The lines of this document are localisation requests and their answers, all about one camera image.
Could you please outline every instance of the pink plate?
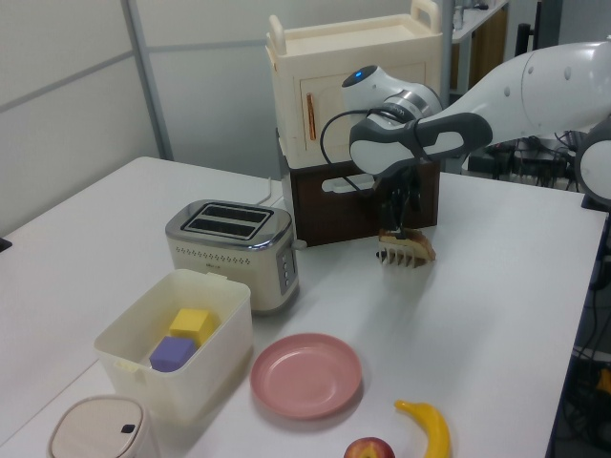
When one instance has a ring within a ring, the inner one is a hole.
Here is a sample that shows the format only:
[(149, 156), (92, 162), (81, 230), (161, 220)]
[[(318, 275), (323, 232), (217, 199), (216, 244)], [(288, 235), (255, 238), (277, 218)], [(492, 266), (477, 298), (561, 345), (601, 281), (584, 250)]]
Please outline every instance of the pink plate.
[(361, 384), (349, 345), (326, 334), (296, 334), (266, 348), (250, 372), (255, 397), (289, 418), (324, 417), (345, 406)]

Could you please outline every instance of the white wall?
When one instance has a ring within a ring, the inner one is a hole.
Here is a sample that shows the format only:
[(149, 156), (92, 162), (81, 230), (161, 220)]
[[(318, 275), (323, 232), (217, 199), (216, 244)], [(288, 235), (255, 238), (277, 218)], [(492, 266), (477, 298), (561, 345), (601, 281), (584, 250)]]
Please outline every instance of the white wall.
[(611, 35), (611, 0), (564, 0), (558, 43), (604, 41)]
[(0, 237), (157, 156), (119, 0), (0, 3)]
[(130, 0), (130, 5), (174, 160), (279, 177), (264, 50), (269, 15), (291, 29), (409, 13), (411, 1)]

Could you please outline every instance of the silver toaster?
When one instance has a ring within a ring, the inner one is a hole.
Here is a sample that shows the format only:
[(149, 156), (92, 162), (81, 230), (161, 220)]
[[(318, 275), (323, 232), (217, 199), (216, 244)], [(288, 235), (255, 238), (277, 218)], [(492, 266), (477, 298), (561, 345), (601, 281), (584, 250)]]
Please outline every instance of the silver toaster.
[(254, 312), (276, 311), (297, 291), (295, 236), (284, 210), (200, 200), (175, 215), (165, 235), (177, 269), (246, 284)]

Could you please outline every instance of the toaster slot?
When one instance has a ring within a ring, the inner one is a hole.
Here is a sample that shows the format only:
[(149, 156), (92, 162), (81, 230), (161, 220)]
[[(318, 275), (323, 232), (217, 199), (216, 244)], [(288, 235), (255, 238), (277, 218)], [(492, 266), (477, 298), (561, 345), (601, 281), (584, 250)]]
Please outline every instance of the toaster slot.
[(188, 229), (204, 231), (224, 236), (249, 237), (257, 227), (244, 226), (232, 222), (217, 221), (212, 219), (194, 219)]
[(237, 219), (238, 221), (262, 222), (271, 212), (255, 212), (240, 208), (232, 208), (227, 206), (207, 205), (202, 215), (208, 217), (217, 217), (225, 219)]

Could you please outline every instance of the banana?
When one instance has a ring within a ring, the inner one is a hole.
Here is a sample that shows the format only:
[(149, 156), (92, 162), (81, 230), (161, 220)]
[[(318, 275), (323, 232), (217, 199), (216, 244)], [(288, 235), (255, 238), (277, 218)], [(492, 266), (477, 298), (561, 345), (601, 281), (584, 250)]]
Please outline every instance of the banana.
[(413, 404), (407, 401), (396, 401), (394, 406), (407, 412), (429, 436), (429, 446), (424, 458), (450, 458), (450, 430), (443, 416), (430, 404)]

